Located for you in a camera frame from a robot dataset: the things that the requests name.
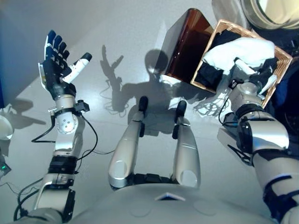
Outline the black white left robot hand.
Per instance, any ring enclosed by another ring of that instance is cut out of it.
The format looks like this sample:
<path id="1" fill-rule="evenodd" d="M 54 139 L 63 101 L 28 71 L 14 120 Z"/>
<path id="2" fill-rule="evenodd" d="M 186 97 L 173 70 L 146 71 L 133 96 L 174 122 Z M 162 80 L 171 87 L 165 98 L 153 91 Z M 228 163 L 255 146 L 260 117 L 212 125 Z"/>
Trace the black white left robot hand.
<path id="1" fill-rule="evenodd" d="M 67 58 L 70 52 L 66 47 L 62 37 L 50 30 L 44 45 L 44 61 L 38 63 L 42 87 L 50 93 L 53 100 L 63 95 L 76 96 L 76 87 L 72 82 L 92 59 L 92 55 L 86 52 L 69 65 Z"/>

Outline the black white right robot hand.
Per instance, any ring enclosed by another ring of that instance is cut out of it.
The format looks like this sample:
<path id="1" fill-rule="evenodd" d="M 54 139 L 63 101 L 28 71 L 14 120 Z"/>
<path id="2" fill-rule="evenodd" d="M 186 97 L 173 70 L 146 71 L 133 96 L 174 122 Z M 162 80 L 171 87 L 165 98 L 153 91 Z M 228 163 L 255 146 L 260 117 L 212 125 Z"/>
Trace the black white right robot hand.
<path id="1" fill-rule="evenodd" d="M 239 58 L 235 59 L 233 67 L 232 84 L 243 84 L 250 82 L 256 85 L 257 93 L 263 94 L 277 80 L 274 74 L 277 68 L 278 59 L 276 57 L 266 59 L 264 63 L 253 68 Z"/>

